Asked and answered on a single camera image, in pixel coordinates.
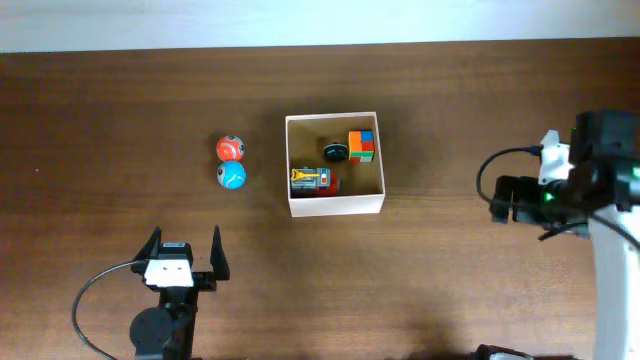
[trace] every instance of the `orange ball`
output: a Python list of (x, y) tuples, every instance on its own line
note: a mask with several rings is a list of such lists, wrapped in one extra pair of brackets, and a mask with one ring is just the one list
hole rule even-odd
[(222, 161), (240, 161), (244, 155), (244, 144), (239, 137), (225, 136), (218, 141), (216, 154)]

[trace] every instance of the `colorful cube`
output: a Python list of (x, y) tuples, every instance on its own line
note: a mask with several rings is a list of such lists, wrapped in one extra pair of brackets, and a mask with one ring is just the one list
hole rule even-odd
[(373, 131), (349, 131), (349, 161), (364, 163), (373, 161)]

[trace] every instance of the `blue cube face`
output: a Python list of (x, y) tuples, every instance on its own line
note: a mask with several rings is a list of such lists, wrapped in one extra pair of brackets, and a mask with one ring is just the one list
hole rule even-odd
[(373, 141), (373, 131), (361, 131), (360, 132), (361, 141), (362, 142), (372, 142)]

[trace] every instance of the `black round object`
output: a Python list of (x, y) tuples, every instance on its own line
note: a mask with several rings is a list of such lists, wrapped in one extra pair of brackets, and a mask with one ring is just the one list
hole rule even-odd
[(173, 319), (169, 311), (162, 308), (148, 308), (131, 322), (129, 338), (138, 347), (163, 346), (173, 334)]
[(344, 144), (333, 143), (324, 147), (324, 159), (338, 162), (349, 158), (349, 147)]

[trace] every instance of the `white box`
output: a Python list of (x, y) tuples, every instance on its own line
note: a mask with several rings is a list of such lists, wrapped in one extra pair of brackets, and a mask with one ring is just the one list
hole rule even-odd
[[(379, 213), (385, 198), (382, 149), (375, 112), (296, 115), (285, 120), (287, 138), (287, 198), (291, 216), (326, 216)], [(369, 163), (324, 160), (324, 146), (348, 144), (349, 131), (371, 130), (375, 153)], [(337, 196), (295, 198), (291, 196), (292, 168), (325, 167), (342, 178)]]

